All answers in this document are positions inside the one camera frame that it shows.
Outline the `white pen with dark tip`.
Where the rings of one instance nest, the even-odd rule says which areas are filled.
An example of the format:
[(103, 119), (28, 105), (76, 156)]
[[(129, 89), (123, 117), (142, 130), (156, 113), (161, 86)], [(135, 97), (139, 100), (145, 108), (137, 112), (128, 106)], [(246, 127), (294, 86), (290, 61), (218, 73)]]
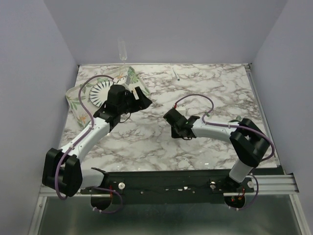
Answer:
[(180, 77), (179, 77), (179, 75), (177, 74), (177, 72), (175, 71), (174, 68), (172, 68), (172, 71), (173, 71), (173, 74), (174, 74), (175, 78), (177, 79), (177, 81), (180, 81)]

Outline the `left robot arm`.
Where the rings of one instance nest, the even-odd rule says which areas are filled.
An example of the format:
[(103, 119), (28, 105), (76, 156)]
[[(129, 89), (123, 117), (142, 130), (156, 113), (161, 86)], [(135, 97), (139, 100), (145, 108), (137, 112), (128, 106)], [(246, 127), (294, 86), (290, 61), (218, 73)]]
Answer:
[(109, 186), (105, 172), (94, 167), (82, 170), (83, 159), (113, 130), (123, 114), (145, 110), (151, 104), (140, 87), (128, 91), (122, 85), (112, 85), (107, 100), (94, 113), (90, 124), (65, 146), (47, 152), (42, 184), (56, 190), (61, 199), (74, 196), (82, 188), (92, 187), (97, 193), (104, 193)]

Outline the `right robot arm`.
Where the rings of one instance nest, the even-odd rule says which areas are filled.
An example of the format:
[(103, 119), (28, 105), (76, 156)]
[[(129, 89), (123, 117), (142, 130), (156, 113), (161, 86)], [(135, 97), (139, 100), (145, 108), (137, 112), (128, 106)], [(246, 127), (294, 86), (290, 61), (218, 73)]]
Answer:
[(171, 137), (174, 139), (210, 138), (232, 144), (238, 160), (223, 180), (222, 190), (225, 191), (240, 189), (246, 176), (260, 164), (267, 150), (274, 148), (267, 136), (247, 118), (237, 124), (206, 123), (198, 116), (186, 118), (174, 108), (163, 118), (171, 126)]

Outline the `white blue striped plate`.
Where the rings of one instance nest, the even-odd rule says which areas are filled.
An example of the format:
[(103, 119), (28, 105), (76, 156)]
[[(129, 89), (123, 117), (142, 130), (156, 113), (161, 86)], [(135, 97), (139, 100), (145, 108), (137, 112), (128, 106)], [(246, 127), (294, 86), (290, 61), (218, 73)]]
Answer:
[(96, 107), (101, 107), (107, 100), (108, 91), (112, 85), (114, 85), (114, 82), (109, 80), (103, 80), (95, 84), (89, 92), (90, 102)]

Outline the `floral rectangular tray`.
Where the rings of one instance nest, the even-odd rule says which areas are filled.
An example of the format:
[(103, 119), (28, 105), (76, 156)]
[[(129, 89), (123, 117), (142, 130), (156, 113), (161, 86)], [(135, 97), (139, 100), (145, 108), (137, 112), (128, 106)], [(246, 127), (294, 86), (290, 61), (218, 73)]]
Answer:
[(146, 97), (150, 96), (150, 91), (142, 81), (139, 72), (130, 65), (80, 66), (76, 85), (66, 92), (66, 99), (81, 129), (90, 122), (88, 112), (94, 114), (100, 108), (90, 102), (89, 92), (91, 88), (103, 80), (113, 81), (115, 85), (118, 79), (127, 75), (131, 79), (130, 85), (126, 87), (127, 90), (134, 91), (135, 87), (140, 87)]

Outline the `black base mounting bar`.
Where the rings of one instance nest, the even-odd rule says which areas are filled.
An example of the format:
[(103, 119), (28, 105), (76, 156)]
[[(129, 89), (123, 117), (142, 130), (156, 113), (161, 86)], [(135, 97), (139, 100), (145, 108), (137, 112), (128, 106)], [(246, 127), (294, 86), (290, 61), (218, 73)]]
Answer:
[(249, 177), (229, 183), (228, 173), (227, 169), (108, 172), (100, 187), (117, 191), (125, 205), (224, 203), (225, 197), (254, 192)]

